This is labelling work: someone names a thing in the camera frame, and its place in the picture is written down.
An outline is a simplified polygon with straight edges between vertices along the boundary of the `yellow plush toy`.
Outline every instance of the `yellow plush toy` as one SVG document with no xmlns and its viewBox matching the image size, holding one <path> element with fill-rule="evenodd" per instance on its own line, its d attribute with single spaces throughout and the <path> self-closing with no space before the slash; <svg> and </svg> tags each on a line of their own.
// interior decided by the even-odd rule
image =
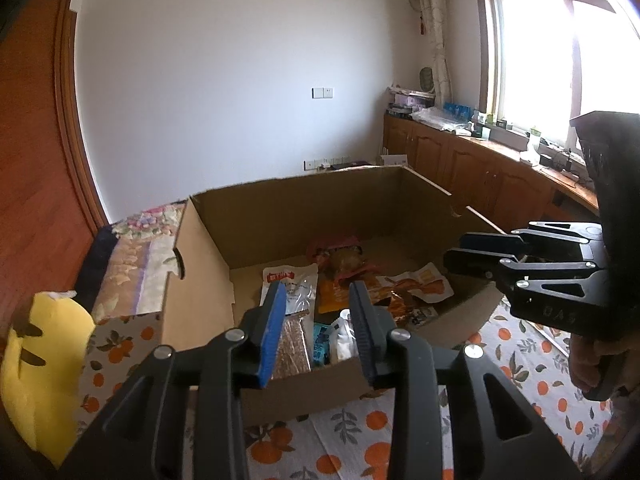
<svg viewBox="0 0 640 480">
<path fill-rule="evenodd" d="M 29 323 L 14 323 L 0 367 L 0 396 L 31 449 L 58 468 L 76 440 L 73 412 L 91 315 L 67 294 L 33 297 Z"/>
</svg>

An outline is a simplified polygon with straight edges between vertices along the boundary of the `white packet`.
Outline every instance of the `white packet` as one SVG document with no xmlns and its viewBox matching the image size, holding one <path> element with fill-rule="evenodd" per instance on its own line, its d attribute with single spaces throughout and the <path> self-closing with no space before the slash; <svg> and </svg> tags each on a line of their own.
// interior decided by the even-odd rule
<svg viewBox="0 0 640 480">
<path fill-rule="evenodd" d="M 371 293 L 371 301 L 376 303 L 387 298 L 392 290 L 403 288 L 409 294 L 420 298 L 425 303 L 438 303 L 453 296 L 453 289 L 433 263 L 426 264 L 414 272 L 403 272 L 397 276 L 376 276 L 380 289 Z"/>
<path fill-rule="evenodd" d="M 348 308 L 340 312 L 340 317 L 331 323 L 327 332 L 329 333 L 329 359 L 332 365 L 358 355 L 356 336 L 353 333 Z"/>
<path fill-rule="evenodd" d="M 311 314 L 316 309 L 316 290 L 318 289 L 318 264 L 306 267 L 279 266 L 267 267 L 262 271 L 262 295 L 260 304 L 264 303 L 271 283 L 280 280 L 287 289 L 286 314 L 295 314 L 308 310 Z"/>
</svg>

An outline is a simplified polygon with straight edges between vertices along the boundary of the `wooden door frame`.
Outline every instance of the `wooden door frame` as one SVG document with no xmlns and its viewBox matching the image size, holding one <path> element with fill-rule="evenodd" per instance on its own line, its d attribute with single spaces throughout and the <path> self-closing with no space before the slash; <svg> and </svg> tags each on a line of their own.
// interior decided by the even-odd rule
<svg viewBox="0 0 640 480">
<path fill-rule="evenodd" d="M 95 187 L 80 129 L 74 69 L 78 14 L 69 8 L 70 3 L 71 0 L 60 0 L 56 22 L 54 44 L 56 111 L 69 177 L 87 225 L 95 235 L 100 227 L 108 224 L 108 220 Z"/>
</svg>

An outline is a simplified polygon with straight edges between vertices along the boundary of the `floral blanket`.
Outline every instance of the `floral blanket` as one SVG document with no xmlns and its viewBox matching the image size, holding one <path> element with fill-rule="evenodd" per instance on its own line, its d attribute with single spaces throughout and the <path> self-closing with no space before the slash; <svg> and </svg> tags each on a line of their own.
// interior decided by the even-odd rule
<svg viewBox="0 0 640 480">
<path fill-rule="evenodd" d="M 184 203 L 167 204 L 113 225 L 118 243 L 92 310 L 95 322 L 162 305 L 167 272 L 178 273 L 174 243 L 183 210 Z"/>
</svg>

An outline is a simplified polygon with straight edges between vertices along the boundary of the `box handle hole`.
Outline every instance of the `box handle hole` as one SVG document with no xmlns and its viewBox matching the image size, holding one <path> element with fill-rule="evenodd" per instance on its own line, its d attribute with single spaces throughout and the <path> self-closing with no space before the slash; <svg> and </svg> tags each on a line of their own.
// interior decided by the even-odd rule
<svg viewBox="0 0 640 480">
<path fill-rule="evenodd" d="M 174 247 L 175 261 L 178 265 L 178 277 L 183 280 L 184 279 L 184 260 L 182 259 L 182 255 L 177 247 Z"/>
</svg>

